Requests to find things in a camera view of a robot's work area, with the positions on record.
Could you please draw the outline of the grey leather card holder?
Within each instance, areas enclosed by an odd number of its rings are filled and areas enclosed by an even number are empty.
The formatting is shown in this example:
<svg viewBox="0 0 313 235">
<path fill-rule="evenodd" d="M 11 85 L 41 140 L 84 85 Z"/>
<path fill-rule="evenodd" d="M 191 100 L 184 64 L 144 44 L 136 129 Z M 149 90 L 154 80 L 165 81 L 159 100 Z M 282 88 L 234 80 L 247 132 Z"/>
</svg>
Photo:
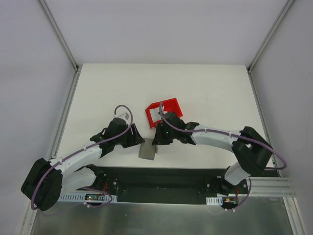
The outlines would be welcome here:
<svg viewBox="0 0 313 235">
<path fill-rule="evenodd" d="M 158 146 L 153 145 L 153 139 L 144 138 L 144 143 L 140 145 L 138 157 L 141 159 L 153 161 L 157 152 Z"/>
</svg>

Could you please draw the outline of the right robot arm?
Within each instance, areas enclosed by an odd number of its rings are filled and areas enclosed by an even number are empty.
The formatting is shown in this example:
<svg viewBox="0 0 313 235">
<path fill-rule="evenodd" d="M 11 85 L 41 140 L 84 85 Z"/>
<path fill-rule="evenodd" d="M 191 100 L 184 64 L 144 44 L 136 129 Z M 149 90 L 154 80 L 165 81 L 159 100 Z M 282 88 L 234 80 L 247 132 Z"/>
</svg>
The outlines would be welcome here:
<svg viewBox="0 0 313 235">
<path fill-rule="evenodd" d="M 157 124 L 152 144 L 170 145 L 174 140 L 183 144 L 209 145 L 235 155 L 236 163 L 210 184 L 213 191 L 223 195 L 229 195 L 247 177 L 261 176 L 272 156 L 271 146 L 252 127 L 246 126 L 239 131 L 212 129 L 197 122 L 185 123 L 174 112 L 168 112 Z"/>
</svg>

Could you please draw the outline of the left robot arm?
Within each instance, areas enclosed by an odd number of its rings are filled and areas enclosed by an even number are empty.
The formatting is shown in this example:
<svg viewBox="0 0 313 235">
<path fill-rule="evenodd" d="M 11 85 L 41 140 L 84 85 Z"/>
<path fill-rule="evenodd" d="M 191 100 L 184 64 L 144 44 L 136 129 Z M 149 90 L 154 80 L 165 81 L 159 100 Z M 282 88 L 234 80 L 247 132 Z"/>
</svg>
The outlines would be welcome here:
<svg viewBox="0 0 313 235">
<path fill-rule="evenodd" d="M 22 193 L 31 201 L 33 210 L 50 209 L 68 191 L 90 187 L 99 190 L 103 178 L 94 163 L 111 153 L 117 145 L 128 148 L 143 144 L 134 123 L 115 117 L 100 133 L 92 136 L 79 150 L 67 157 L 52 160 L 38 159 L 22 184 Z"/>
</svg>

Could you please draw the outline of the red plastic card tray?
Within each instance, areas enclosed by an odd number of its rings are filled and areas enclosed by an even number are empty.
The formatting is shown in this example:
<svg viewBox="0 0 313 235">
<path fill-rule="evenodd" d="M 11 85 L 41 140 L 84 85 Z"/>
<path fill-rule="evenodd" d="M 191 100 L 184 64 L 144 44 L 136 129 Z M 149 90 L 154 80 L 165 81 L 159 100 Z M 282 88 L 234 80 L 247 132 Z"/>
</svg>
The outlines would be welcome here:
<svg viewBox="0 0 313 235">
<path fill-rule="evenodd" d="M 159 107 L 161 102 L 163 103 L 164 114 L 167 112 L 174 112 L 179 118 L 183 116 L 180 105 L 176 98 L 151 103 L 145 109 L 145 113 L 151 129 L 156 128 L 156 125 L 161 121 L 161 116 L 159 114 Z"/>
</svg>

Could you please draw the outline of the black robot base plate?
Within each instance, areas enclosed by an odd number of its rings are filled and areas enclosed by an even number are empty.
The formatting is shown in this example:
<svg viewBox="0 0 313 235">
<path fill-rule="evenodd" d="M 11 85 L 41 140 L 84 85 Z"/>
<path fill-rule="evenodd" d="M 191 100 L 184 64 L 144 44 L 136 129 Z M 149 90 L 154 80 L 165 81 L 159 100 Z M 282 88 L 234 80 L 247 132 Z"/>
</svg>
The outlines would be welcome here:
<svg viewBox="0 0 313 235">
<path fill-rule="evenodd" d="M 89 187 L 117 196 L 118 202 L 204 205 L 208 197 L 246 194 L 247 181 L 220 186 L 223 169 L 95 167 Z"/>
</svg>

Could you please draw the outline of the left table side rail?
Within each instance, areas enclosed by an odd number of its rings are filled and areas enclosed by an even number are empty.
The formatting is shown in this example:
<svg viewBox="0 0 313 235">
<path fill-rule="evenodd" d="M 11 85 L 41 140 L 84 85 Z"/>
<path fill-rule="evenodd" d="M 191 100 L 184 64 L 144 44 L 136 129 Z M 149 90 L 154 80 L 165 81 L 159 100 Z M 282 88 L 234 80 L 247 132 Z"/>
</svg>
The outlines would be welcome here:
<svg viewBox="0 0 313 235">
<path fill-rule="evenodd" d="M 71 81 L 69 90 L 66 95 L 66 99 L 63 105 L 63 109 L 61 111 L 60 118 L 58 120 L 58 123 L 56 125 L 56 129 L 54 131 L 53 139 L 51 141 L 49 150 L 47 152 L 47 155 L 45 156 L 46 160 L 50 160 L 52 157 L 55 157 L 58 153 L 58 149 L 62 140 L 62 135 L 65 129 L 65 125 L 67 122 L 68 114 L 70 111 L 70 107 L 73 101 L 73 97 L 75 94 L 75 90 L 78 84 L 78 80 L 80 77 L 82 66 L 79 66 L 78 69 L 75 71 L 73 79 Z"/>
</svg>

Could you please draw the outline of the table side rail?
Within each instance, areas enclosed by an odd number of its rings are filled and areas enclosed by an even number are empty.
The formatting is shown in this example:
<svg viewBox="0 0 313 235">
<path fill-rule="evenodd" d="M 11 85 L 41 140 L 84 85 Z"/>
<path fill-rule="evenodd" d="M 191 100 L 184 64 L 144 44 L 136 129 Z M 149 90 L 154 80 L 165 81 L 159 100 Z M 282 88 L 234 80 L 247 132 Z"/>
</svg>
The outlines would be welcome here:
<svg viewBox="0 0 313 235">
<path fill-rule="evenodd" d="M 261 107 L 261 103 L 260 103 L 260 99 L 259 99 L 259 95 L 258 95 L 257 89 L 256 89 L 255 84 L 253 82 L 253 78 L 252 78 L 251 72 L 247 71 L 247 74 L 248 74 L 249 81 L 250 81 L 250 84 L 251 84 L 251 87 L 252 87 L 252 91 L 253 91 L 253 94 L 254 94 L 254 97 L 255 97 L 255 100 L 256 100 L 256 105 L 257 105 L 258 112 L 259 112 L 259 115 L 260 115 L 263 131 L 265 133 L 265 140 L 271 145 L 271 141 L 269 139 L 268 129 L 266 127 L 266 123 L 265 123 L 265 119 L 264 119 L 264 113 L 263 113 L 263 110 L 262 110 L 262 107 Z"/>
<path fill-rule="evenodd" d="M 55 157 L 58 153 L 58 149 L 62 140 L 62 135 L 65 129 L 65 125 L 67 122 L 68 114 L 70 111 L 70 107 L 73 101 L 73 97 L 75 94 L 75 90 L 78 84 L 78 80 L 80 77 L 82 66 L 79 66 L 78 69 L 75 71 L 73 79 L 71 81 L 69 90 L 66 95 L 66 99 L 63 105 L 63 109 L 61 111 L 60 118 L 58 120 L 58 123 L 56 125 L 56 129 L 54 131 L 53 139 L 51 141 L 49 150 L 47 152 L 47 155 L 45 156 L 46 160 L 50 160 L 52 157 Z"/>
</svg>

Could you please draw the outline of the right table side rail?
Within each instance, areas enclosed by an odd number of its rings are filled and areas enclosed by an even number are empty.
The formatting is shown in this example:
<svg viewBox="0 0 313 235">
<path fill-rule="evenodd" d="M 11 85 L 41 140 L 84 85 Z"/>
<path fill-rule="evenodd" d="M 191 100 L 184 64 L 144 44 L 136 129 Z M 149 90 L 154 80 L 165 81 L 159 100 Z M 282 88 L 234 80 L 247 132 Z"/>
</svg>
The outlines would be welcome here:
<svg viewBox="0 0 313 235">
<path fill-rule="evenodd" d="M 254 94 L 254 97 L 255 97 L 255 100 L 256 100 L 256 105 L 257 105 L 258 112 L 259 112 L 259 115 L 260 115 L 263 131 L 265 133 L 265 140 L 271 145 L 271 141 L 269 139 L 268 129 L 266 127 L 266 123 L 265 123 L 265 119 L 264 119 L 264 113 L 263 113 L 263 110 L 262 110 L 262 107 L 261 107 L 261 103 L 260 103 L 260 99 L 259 99 L 259 95 L 258 95 L 257 89 L 256 89 L 255 84 L 253 82 L 253 78 L 252 78 L 251 72 L 247 71 L 247 74 L 248 74 L 249 81 L 250 81 L 250 84 L 251 84 L 251 87 L 252 87 L 252 91 L 253 91 L 253 94 Z"/>
</svg>

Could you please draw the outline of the horizontal aluminium extrusion rail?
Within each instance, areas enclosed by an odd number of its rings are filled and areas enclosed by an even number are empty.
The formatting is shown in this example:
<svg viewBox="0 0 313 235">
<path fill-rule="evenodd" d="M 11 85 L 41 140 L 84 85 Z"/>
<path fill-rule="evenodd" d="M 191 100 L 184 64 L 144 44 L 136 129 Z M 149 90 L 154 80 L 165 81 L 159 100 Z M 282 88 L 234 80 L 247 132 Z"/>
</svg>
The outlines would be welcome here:
<svg viewBox="0 0 313 235">
<path fill-rule="evenodd" d="M 251 177 L 250 196 L 254 197 L 295 197 L 289 178 L 285 177 Z"/>
</svg>

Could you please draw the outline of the left aluminium frame post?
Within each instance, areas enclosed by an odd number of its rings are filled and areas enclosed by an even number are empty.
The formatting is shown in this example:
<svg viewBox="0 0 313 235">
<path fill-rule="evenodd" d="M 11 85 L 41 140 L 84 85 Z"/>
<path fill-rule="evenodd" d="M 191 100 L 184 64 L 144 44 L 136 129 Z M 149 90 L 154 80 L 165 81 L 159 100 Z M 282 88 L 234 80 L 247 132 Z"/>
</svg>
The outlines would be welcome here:
<svg viewBox="0 0 313 235">
<path fill-rule="evenodd" d="M 48 24 L 50 25 L 61 49 L 63 50 L 63 52 L 65 53 L 68 61 L 70 62 L 71 66 L 73 67 L 73 69 L 75 71 L 78 71 L 80 69 L 80 65 L 77 63 L 77 61 L 75 60 L 54 16 L 52 11 L 50 10 L 47 2 L 45 0 L 37 0 L 37 3 L 39 5 L 39 7 L 41 8 L 43 14 L 45 15 Z"/>
</svg>

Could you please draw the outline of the aluminium frame post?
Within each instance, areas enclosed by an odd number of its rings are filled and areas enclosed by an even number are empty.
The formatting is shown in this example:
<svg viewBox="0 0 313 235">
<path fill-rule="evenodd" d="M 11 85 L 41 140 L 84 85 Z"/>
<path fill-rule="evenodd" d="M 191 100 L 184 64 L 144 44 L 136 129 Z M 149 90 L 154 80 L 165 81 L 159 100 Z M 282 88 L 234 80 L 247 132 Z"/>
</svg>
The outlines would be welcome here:
<svg viewBox="0 0 313 235">
<path fill-rule="evenodd" d="M 71 66 L 73 67 L 73 69 L 75 71 L 78 71 L 80 69 L 80 65 L 77 63 L 77 61 L 75 60 L 54 16 L 52 11 L 50 10 L 47 2 L 45 0 L 37 0 L 37 3 L 39 5 L 39 7 L 41 8 L 43 14 L 45 15 L 48 24 L 50 25 L 61 49 L 63 50 L 63 52 L 65 53 L 68 61 L 70 62 Z"/>
<path fill-rule="evenodd" d="M 276 17 L 275 21 L 273 22 L 271 28 L 269 29 L 268 33 L 266 34 L 264 40 L 262 41 L 259 49 L 257 50 L 255 56 L 253 57 L 251 63 L 247 67 L 247 73 L 251 74 L 251 72 L 256 67 L 257 63 L 261 59 L 261 56 L 267 49 L 267 47 L 270 45 L 271 40 L 274 38 L 275 34 L 277 33 L 279 27 L 283 23 L 284 19 L 288 15 L 288 13 L 291 11 L 292 7 L 296 3 L 296 0 L 287 0 L 282 9 L 280 10 L 278 16 Z"/>
</svg>

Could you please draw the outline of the right aluminium frame post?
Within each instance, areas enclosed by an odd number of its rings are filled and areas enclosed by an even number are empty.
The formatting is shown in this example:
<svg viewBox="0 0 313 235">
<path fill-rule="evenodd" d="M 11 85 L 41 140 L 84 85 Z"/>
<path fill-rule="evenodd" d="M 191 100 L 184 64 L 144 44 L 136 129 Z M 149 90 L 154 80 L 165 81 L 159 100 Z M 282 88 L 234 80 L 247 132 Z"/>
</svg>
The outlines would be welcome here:
<svg viewBox="0 0 313 235">
<path fill-rule="evenodd" d="M 278 16 L 276 17 L 275 21 L 273 22 L 271 28 L 269 29 L 268 33 L 266 34 L 264 40 L 262 41 L 259 49 L 257 50 L 255 56 L 253 57 L 251 63 L 247 67 L 247 73 L 251 74 L 251 72 L 256 67 L 257 63 L 261 59 L 261 56 L 267 49 L 267 47 L 270 45 L 271 40 L 274 38 L 275 34 L 277 33 L 279 27 L 283 23 L 284 19 L 288 15 L 288 13 L 291 11 L 292 7 L 296 3 L 296 0 L 287 0 L 282 9 L 280 10 Z"/>
</svg>

